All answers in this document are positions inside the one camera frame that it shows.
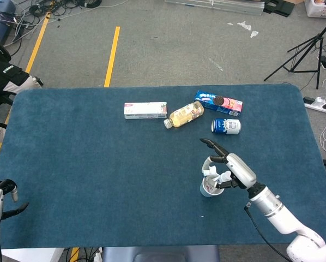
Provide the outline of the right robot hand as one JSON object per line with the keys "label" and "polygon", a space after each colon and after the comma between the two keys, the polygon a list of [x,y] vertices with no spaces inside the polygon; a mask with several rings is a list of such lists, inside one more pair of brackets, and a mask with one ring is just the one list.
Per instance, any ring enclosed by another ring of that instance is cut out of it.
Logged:
{"label": "right robot hand", "polygon": [[231,172],[231,180],[218,184],[220,189],[240,187],[249,189],[256,183],[255,173],[245,164],[245,162],[235,153],[229,153],[215,141],[200,138],[200,141],[212,148],[217,156],[209,156],[202,165],[202,170],[213,166],[213,163],[223,163]]}

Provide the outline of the white toothpaste tube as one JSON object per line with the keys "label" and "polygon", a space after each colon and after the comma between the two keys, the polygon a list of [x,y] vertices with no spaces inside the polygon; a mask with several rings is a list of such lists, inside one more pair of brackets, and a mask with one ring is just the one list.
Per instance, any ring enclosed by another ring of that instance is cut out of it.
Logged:
{"label": "white toothpaste tube", "polygon": [[221,191],[216,187],[217,184],[221,184],[223,182],[227,182],[231,180],[231,172],[226,171],[223,172],[221,175],[208,175],[204,178],[206,183],[206,189],[209,193],[215,194],[216,192]]}

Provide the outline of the light blue plastic cup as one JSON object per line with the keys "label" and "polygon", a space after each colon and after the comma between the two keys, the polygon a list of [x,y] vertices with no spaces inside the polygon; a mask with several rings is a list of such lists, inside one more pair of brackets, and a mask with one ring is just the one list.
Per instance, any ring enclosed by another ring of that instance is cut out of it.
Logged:
{"label": "light blue plastic cup", "polygon": [[206,183],[205,183],[204,178],[203,178],[203,180],[201,182],[201,185],[200,185],[200,192],[201,192],[201,194],[203,196],[205,196],[205,197],[215,197],[215,196],[218,196],[218,195],[220,195],[220,194],[222,194],[224,192],[224,189],[220,189],[220,190],[221,191],[216,192],[215,194],[209,193],[207,191],[207,189],[206,189]]}

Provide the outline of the blue white drink can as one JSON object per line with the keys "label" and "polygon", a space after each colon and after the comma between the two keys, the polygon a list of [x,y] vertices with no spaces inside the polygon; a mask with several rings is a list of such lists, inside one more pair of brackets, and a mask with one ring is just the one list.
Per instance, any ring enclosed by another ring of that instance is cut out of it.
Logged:
{"label": "blue white drink can", "polygon": [[236,119],[215,118],[211,124],[211,131],[215,134],[237,135],[241,129],[242,124]]}

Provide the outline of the white toothpaste box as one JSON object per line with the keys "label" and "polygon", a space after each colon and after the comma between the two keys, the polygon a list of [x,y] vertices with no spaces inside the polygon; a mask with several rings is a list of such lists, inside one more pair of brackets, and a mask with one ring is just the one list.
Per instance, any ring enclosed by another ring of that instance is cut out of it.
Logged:
{"label": "white toothpaste box", "polygon": [[124,117],[127,120],[166,118],[167,103],[124,103]]}

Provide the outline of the blue cookie box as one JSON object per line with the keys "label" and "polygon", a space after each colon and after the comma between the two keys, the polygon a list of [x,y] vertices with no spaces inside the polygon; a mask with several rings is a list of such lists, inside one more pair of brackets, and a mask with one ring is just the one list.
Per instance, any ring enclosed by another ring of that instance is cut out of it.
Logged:
{"label": "blue cookie box", "polygon": [[204,108],[231,116],[239,116],[243,107],[242,101],[201,90],[196,92],[194,100],[200,102]]}

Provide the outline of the yellow drink bottle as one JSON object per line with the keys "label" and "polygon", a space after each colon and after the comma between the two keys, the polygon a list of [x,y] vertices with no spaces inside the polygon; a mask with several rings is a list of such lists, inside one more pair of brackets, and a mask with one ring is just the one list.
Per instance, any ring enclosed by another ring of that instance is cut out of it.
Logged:
{"label": "yellow drink bottle", "polygon": [[178,128],[202,116],[203,113],[203,105],[199,101],[195,101],[172,112],[170,116],[164,120],[164,125],[167,129],[172,127]]}

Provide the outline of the blue table cloth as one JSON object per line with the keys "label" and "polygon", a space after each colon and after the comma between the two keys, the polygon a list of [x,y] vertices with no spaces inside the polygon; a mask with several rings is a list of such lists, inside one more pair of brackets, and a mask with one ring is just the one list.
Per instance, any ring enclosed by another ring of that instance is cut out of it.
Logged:
{"label": "blue table cloth", "polygon": [[197,86],[43,89],[15,97],[0,150],[0,180],[18,186],[19,215],[1,222],[4,249],[289,243],[247,191],[200,193],[208,138],[237,154],[288,209],[326,241],[326,171],[299,89],[202,86],[241,100],[241,132],[210,130],[219,112],[179,128],[127,120],[126,102],[193,101]]}

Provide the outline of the white power strip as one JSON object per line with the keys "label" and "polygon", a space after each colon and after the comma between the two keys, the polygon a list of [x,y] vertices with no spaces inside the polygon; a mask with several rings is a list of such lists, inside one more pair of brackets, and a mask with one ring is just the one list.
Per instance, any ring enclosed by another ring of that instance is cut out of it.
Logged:
{"label": "white power strip", "polygon": [[304,97],[303,102],[306,108],[326,113],[326,98]]}

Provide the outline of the person in black jacket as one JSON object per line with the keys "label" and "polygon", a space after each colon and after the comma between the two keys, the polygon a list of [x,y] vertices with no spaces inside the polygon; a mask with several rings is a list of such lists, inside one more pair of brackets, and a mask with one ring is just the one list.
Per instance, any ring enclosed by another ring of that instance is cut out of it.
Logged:
{"label": "person in black jacket", "polygon": [[[21,68],[0,60],[0,94],[9,92],[18,94],[24,90],[42,88],[43,82],[36,76],[23,71]],[[0,126],[0,142],[3,141],[6,128]]]}

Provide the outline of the black tripod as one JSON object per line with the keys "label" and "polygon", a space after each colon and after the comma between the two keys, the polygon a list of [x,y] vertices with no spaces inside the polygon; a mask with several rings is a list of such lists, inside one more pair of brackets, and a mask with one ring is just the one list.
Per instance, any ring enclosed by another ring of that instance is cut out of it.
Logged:
{"label": "black tripod", "polygon": [[[321,75],[321,60],[322,60],[322,52],[323,52],[323,39],[324,39],[325,33],[326,33],[326,26],[316,36],[289,49],[287,51],[288,53],[291,51],[295,51],[295,53],[289,59],[287,59],[282,65],[280,65],[272,73],[270,73],[267,77],[265,77],[263,81],[267,81],[270,77],[272,77],[280,69],[284,69],[288,73],[292,73],[292,74],[313,73],[316,76],[316,89],[319,89],[319,81],[320,81],[320,75]],[[319,44],[317,69],[296,70],[298,65],[309,54],[309,52],[311,52],[316,47],[316,44]]]}

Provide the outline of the grey aluminium rails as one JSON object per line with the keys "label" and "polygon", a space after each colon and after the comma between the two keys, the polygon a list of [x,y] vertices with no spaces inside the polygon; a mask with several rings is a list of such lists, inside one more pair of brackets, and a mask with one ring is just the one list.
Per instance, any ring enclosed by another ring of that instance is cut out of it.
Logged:
{"label": "grey aluminium rails", "polygon": [[260,16],[265,2],[253,0],[165,0],[166,3]]}

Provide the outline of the black metal plates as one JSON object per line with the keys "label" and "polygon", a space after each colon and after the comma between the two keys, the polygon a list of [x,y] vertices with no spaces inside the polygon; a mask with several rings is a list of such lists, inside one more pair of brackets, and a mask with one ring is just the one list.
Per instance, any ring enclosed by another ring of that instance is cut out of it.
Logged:
{"label": "black metal plates", "polygon": [[264,12],[289,17],[295,7],[294,3],[286,0],[264,0]]}

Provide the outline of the white plastic basket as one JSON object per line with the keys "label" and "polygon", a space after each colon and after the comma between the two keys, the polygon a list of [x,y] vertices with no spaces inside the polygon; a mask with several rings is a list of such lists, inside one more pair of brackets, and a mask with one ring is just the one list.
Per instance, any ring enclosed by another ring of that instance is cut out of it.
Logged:
{"label": "white plastic basket", "polygon": [[316,4],[315,0],[304,0],[308,17],[326,19],[326,4]]}

